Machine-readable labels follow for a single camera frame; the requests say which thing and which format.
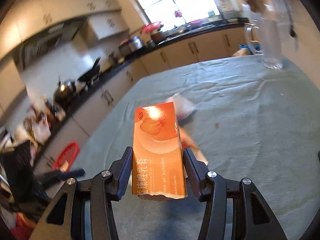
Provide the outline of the white orange snack bag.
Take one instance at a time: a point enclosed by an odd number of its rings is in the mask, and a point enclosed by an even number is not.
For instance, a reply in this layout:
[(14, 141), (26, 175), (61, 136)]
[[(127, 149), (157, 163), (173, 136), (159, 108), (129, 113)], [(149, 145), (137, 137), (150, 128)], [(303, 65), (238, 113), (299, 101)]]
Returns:
[(204, 154), (201, 152), (200, 148), (195, 144), (193, 139), (188, 135), (188, 133), (181, 127), (179, 127), (180, 130), (180, 137), (181, 137), (181, 145), (182, 145), (182, 150), (186, 148), (190, 148), (195, 155), (195, 158), (198, 161), (202, 161), (206, 165), (209, 164), (209, 161), (206, 159)]

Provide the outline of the orange medicine box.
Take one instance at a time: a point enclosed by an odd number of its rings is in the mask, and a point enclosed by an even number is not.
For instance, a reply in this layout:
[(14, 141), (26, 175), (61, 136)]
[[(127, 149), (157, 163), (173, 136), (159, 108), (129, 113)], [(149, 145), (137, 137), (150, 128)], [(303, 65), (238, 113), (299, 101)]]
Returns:
[(131, 192), (151, 199), (183, 199), (187, 186), (172, 102), (137, 108), (133, 129)]

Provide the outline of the pink white plastic bag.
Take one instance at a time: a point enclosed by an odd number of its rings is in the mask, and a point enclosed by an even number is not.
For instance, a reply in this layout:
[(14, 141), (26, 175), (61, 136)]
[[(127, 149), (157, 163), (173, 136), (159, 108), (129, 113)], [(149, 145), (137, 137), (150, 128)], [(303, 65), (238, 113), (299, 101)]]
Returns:
[(196, 106), (180, 93), (167, 98), (166, 102), (172, 102), (175, 107), (175, 113), (178, 120), (188, 118), (196, 111)]

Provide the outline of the beige lower kitchen cabinets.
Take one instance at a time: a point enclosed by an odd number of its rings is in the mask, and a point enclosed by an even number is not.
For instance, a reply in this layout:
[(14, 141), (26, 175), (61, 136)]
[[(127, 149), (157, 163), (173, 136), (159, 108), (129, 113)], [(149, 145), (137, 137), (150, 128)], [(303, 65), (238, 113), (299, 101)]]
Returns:
[(55, 158), (72, 141), (82, 146), (124, 95), (142, 78), (193, 63), (231, 57), (246, 44), (244, 23), (203, 27), (142, 48), (122, 64), (100, 74), (62, 108), (61, 122), (34, 159), (33, 168), (51, 168)]

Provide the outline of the red plastic mesh basket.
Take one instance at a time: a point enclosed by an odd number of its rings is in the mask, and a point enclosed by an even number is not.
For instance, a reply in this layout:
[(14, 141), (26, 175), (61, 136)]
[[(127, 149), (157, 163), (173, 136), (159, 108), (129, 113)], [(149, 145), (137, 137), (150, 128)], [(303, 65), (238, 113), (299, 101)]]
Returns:
[(52, 170), (68, 172), (80, 152), (80, 147), (76, 141), (70, 142), (54, 161)]

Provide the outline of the black lidded wok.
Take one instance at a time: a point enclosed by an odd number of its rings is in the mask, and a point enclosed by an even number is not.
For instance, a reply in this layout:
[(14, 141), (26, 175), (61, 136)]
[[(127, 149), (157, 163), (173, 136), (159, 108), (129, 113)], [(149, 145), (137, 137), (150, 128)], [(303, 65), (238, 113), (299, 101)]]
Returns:
[(59, 76), (57, 89), (55, 90), (53, 95), (54, 102), (58, 104), (64, 111), (67, 111), (75, 97), (75, 80), (68, 79), (62, 82), (61, 76)]

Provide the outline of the grey-blue table cloth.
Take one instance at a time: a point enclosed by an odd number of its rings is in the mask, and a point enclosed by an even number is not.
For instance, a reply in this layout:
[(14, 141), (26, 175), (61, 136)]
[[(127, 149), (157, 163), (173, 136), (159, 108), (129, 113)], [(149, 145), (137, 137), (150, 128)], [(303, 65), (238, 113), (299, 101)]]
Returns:
[(291, 61), (282, 70), (254, 56), (196, 63), (140, 79), (81, 147), (73, 164), (87, 178), (132, 144), (135, 110), (180, 93), (196, 106), (182, 123), (209, 169), (248, 177), (288, 239), (299, 239), (319, 209), (319, 89)]

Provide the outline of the clear glass pitcher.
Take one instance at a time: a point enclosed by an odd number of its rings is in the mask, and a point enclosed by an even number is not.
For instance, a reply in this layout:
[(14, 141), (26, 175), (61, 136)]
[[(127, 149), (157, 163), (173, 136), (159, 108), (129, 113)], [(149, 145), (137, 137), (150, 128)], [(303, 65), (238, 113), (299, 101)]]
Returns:
[[(251, 40), (252, 30), (258, 33), (260, 50), (256, 50)], [(283, 69), (279, 30), (276, 21), (261, 18), (256, 24), (245, 25), (245, 38), (253, 55), (261, 56), (262, 64), (270, 69)]]

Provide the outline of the pink colander bowl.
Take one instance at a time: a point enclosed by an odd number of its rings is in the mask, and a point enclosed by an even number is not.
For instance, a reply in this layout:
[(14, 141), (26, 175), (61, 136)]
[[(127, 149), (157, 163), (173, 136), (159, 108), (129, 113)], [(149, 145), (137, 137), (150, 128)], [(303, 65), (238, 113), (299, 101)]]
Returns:
[(142, 29), (141, 29), (141, 33), (151, 33), (153, 31), (157, 31), (160, 27), (161, 27), (161, 21), (159, 22), (154, 22), (154, 23), (149, 23), (147, 25), (145, 25)]

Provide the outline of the beige upper wall cabinet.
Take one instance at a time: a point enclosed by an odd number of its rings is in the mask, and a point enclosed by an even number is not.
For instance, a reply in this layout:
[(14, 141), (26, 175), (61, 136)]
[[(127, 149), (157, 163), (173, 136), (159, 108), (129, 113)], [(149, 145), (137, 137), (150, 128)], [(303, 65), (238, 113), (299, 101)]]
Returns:
[(116, 0), (17, 0), (1, 22), (1, 58), (44, 29), (98, 13), (108, 21), (99, 39), (129, 29)]

